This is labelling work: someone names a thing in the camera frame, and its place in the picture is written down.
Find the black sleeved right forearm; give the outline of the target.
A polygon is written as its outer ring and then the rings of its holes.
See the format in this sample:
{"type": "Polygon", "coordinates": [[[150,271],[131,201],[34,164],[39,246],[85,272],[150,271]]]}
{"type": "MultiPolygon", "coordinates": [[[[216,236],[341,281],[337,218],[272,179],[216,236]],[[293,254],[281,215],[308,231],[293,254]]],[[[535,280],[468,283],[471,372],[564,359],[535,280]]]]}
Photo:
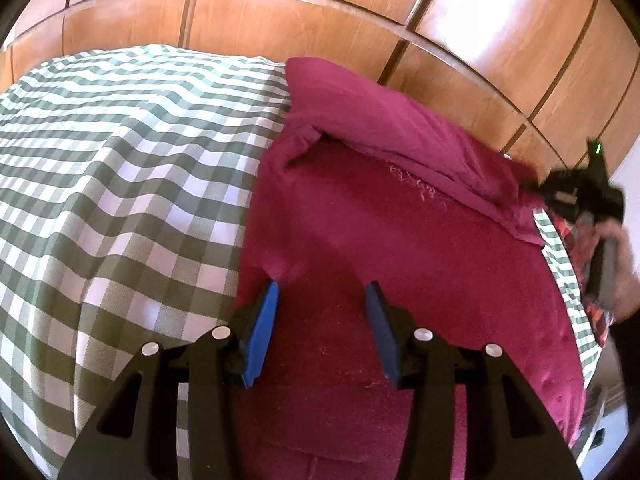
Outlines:
{"type": "Polygon", "coordinates": [[[639,421],[640,414],[640,313],[634,312],[610,327],[622,371],[629,428],[639,421]]]}

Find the right hand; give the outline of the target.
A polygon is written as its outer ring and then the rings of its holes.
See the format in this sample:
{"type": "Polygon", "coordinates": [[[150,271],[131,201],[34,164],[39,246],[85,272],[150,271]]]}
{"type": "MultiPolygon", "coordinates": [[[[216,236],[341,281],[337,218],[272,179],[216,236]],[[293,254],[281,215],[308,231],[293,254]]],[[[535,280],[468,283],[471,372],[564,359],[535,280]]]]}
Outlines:
{"type": "Polygon", "coordinates": [[[626,321],[639,310],[639,278],[634,272],[634,257],[628,231],[615,219],[590,224],[583,214],[576,224],[578,268],[582,270],[591,260],[600,240],[615,240],[617,260],[614,264],[612,315],[615,323],[626,321]]]}

